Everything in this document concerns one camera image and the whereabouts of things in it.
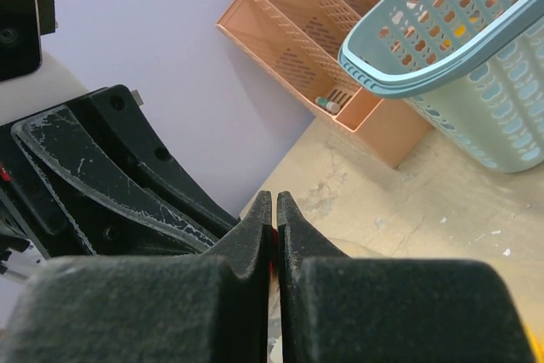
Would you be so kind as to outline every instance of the white wall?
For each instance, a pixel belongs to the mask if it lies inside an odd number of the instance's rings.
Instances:
[[[311,115],[214,24],[232,0],[56,0],[44,47],[91,89],[123,83],[185,169],[237,214]],[[0,279],[0,326],[17,286]]]

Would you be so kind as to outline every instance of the marker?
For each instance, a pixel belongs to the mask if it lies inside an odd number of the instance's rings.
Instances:
[[[340,112],[340,104],[337,104],[336,102],[329,101],[327,98],[323,97],[317,97],[315,99],[315,103],[317,106],[323,108],[327,112],[331,112],[332,114],[336,115],[338,112]]]

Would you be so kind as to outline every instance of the screw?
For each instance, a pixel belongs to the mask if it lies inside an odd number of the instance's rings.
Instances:
[[[113,225],[110,225],[104,230],[104,238],[107,241],[117,241],[121,236],[121,231]]]
[[[2,29],[0,31],[0,43],[5,45],[13,44],[17,41],[19,33],[11,28]]]

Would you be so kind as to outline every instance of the wooden table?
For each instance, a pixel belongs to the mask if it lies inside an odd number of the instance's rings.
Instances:
[[[544,165],[493,173],[432,131],[393,170],[315,120],[262,189],[351,256],[490,262],[544,336]]]

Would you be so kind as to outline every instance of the orange object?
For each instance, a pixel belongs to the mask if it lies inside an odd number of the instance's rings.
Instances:
[[[405,102],[374,97],[337,63],[359,19],[344,0],[235,0],[218,28],[317,117],[397,167],[431,126]],[[322,110],[318,97],[341,110]]]
[[[536,363],[544,363],[544,338],[542,339],[542,345],[540,345],[535,334],[527,326],[525,327],[525,332],[529,339],[530,348],[535,355]]]

